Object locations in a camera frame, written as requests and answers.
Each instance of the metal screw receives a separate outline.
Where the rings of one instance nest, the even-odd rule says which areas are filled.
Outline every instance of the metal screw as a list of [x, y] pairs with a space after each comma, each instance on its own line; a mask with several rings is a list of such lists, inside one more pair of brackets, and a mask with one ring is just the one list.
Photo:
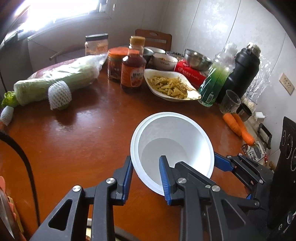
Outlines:
[[79, 192], [81, 190], [81, 186], [76, 185], [72, 188], [73, 192]]
[[214, 186], [212, 186], [212, 190], [213, 190], [214, 192], [218, 192], [218, 191], [221, 190], [221, 188], [220, 188], [219, 186], [217, 186], [217, 185], [214, 185]]
[[186, 178], [183, 178], [183, 177], [178, 178], [178, 183], [184, 184], [186, 182], [187, 182]]
[[112, 183], [114, 183], [114, 182], [115, 182], [115, 179], [112, 178], [112, 177], [107, 178], [107, 180], [106, 180], [106, 183], [108, 183], [108, 184], [112, 184]]

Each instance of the wall socket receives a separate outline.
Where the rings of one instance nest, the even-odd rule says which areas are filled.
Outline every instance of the wall socket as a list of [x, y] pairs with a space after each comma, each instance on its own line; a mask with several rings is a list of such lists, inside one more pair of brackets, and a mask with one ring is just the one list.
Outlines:
[[288, 79], [288, 77], [283, 73], [281, 75], [281, 78], [279, 79], [279, 81], [285, 87], [285, 89], [288, 91], [289, 95], [291, 95], [293, 93], [293, 90], [295, 89], [295, 87], [291, 83], [291, 81]]

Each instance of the red tissue box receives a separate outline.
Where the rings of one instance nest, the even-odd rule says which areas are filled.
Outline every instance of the red tissue box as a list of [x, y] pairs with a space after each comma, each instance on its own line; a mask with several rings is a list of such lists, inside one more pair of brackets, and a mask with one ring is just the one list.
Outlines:
[[180, 60], [176, 64], [174, 71], [185, 75], [185, 77], [196, 89], [201, 86], [207, 77], [205, 73], [190, 68], [188, 64], [186, 64], [185, 59]]

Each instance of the carrot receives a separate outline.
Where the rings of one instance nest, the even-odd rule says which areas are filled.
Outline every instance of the carrot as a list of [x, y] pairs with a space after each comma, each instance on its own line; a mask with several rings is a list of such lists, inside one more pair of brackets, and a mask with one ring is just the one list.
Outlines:
[[233, 113], [232, 114], [233, 117], [235, 118], [235, 120], [237, 121], [237, 124], [239, 125], [239, 127], [241, 128], [242, 131], [247, 131], [242, 119], [240, 118], [240, 116], [237, 113]]
[[239, 127], [239, 125], [237, 124], [237, 121], [235, 120], [235, 118], [230, 114], [230, 113], [225, 113], [223, 115], [223, 120], [225, 121], [225, 123], [229, 126], [229, 128], [235, 133], [237, 134], [239, 137], [242, 135], [242, 130]]
[[255, 143], [254, 137], [247, 131], [242, 131], [242, 138], [249, 146], [253, 146]]

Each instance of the green plastic bottle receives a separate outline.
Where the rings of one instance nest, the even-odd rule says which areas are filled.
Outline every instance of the green plastic bottle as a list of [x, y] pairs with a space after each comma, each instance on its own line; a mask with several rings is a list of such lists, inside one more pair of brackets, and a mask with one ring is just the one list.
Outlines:
[[227, 77], [235, 68], [234, 57], [237, 53], [237, 45], [229, 42], [222, 52], [218, 53], [210, 68], [210, 72], [198, 89], [202, 98], [199, 103], [206, 107], [211, 107], [222, 89]]

